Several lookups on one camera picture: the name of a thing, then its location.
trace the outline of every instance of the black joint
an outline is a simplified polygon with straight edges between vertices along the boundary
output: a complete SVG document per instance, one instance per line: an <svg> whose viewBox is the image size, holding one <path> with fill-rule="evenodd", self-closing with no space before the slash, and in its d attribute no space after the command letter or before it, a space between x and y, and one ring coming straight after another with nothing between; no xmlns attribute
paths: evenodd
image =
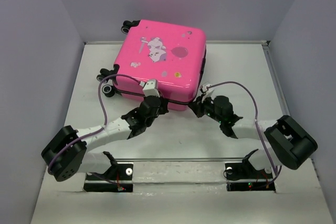
<svg viewBox="0 0 336 224"><path fill-rule="evenodd" d="M138 113L144 118L156 118L159 115L161 99L153 95L145 97L139 106Z"/></svg>
<svg viewBox="0 0 336 224"><path fill-rule="evenodd" d="M188 104L188 107L194 112L194 114L197 116L197 118L201 118L205 115L205 108L204 104L202 103L202 97L204 95L201 95L196 98L194 102L190 102Z"/></svg>
<svg viewBox="0 0 336 224"><path fill-rule="evenodd" d="M233 105L229 102L229 98L223 95L215 97L214 101L215 114L230 117L233 115Z"/></svg>
<svg viewBox="0 0 336 224"><path fill-rule="evenodd" d="M168 100L164 99L163 97L160 97L160 100L161 100L161 106L159 108L159 114L160 115L167 114L169 112L169 110L168 110Z"/></svg>
<svg viewBox="0 0 336 224"><path fill-rule="evenodd" d="M77 131L70 125L63 127L42 151L41 156L49 166L54 157L69 143L77 139ZM79 169L86 152L86 142L78 141L69 146L50 168L56 181L61 182L72 177Z"/></svg>
<svg viewBox="0 0 336 224"><path fill-rule="evenodd" d="M232 127L240 119L242 119L241 116L237 116L236 114L233 114L229 120L223 119L221 121L219 128L224 133L224 135L226 135L227 137L238 139Z"/></svg>
<svg viewBox="0 0 336 224"><path fill-rule="evenodd" d="M296 170L313 154L316 141L290 116L284 115L265 136L283 165Z"/></svg>

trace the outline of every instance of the cartoon cat sticker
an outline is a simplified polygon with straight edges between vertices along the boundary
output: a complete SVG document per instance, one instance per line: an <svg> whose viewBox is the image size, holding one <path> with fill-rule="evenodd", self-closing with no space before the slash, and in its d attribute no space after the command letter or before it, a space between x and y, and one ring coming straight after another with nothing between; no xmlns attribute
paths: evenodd
<svg viewBox="0 0 336 224"><path fill-rule="evenodd" d="M141 38L141 52L144 43L147 43L149 49L148 56L153 60L153 62L165 61L167 59L166 47L163 45L162 39L159 37L152 38L150 41L146 41L146 38Z"/></svg>

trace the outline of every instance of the white arm link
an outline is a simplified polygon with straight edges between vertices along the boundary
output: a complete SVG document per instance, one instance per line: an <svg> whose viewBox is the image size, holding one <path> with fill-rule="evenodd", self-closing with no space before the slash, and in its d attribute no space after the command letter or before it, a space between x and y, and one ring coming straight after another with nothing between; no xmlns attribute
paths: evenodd
<svg viewBox="0 0 336 224"><path fill-rule="evenodd" d="M102 126L96 126L87 129L81 129L78 130L77 135L81 137L83 135L97 131L101 127ZM108 123L100 133L84 139L84 141L87 143L87 152L111 142L126 140L131 132L132 131L128 122L118 118Z"/></svg>
<svg viewBox="0 0 336 224"><path fill-rule="evenodd" d="M104 153L85 153L78 173L105 173L111 167L110 160Z"/></svg>
<svg viewBox="0 0 336 224"><path fill-rule="evenodd" d="M276 120L269 120L269 121L258 121L260 131L264 140L267 141L264 131L276 124ZM250 119L240 119L235 125L232 127L233 132L235 133L237 138L251 138L260 140L257 128L255 125L255 120Z"/></svg>
<svg viewBox="0 0 336 224"><path fill-rule="evenodd" d="M273 160L274 165L275 166L282 165L273 149L270 147L267 148L267 150ZM262 169L271 170L272 166L264 149L259 149L256 152L254 152L248 160L255 170L262 170Z"/></svg>

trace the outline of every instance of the black caster wheel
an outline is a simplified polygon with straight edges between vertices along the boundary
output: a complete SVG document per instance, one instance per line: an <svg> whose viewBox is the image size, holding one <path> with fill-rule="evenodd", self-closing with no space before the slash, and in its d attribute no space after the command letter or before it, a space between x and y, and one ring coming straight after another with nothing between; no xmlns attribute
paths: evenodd
<svg viewBox="0 0 336 224"><path fill-rule="evenodd" d="M103 76L102 74L97 75L97 81L99 82L101 82L104 78L105 76Z"/></svg>
<svg viewBox="0 0 336 224"><path fill-rule="evenodd" d="M134 20L132 22L130 22L129 20L125 20L122 23L121 31L124 34L128 34L128 32L131 29L131 27L137 26L137 25L139 25L139 23L140 23L140 20Z"/></svg>
<svg viewBox="0 0 336 224"><path fill-rule="evenodd" d="M121 32L122 32L123 34L128 34L129 30L130 30L130 27L129 27L129 26L122 26L122 27L121 27Z"/></svg>
<svg viewBox="0 0 336 224"><path fill-rule="evenodd" d="M102 91L103 91L103 94L106 97L112 97L115 94L115 91L113 90L113 87L111 85L108 85L108 84L103 86Z"/></svg>

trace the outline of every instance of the screw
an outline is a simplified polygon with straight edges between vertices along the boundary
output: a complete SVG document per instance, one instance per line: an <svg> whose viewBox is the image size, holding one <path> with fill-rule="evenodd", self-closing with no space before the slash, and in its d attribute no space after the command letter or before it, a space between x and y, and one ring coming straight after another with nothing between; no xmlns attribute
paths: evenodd
<svg viewBox="0 0 336 224"><path fill-rule="evenodd" d="M265 173L271 174L272 173L272 169L265 169Z"/></svg>
<svg viewBox="0 0 336 224"><path fill-rule="evenodd" d="M132 168L127 168L126 169L126 175L131 176L133 174Z"/></svg>
<svg viewBox="0 0 336 224"><path fill-rule="evenodd" d="M225 169L226 174L231 175L233 173L232 167L228 167Z"/></svg>

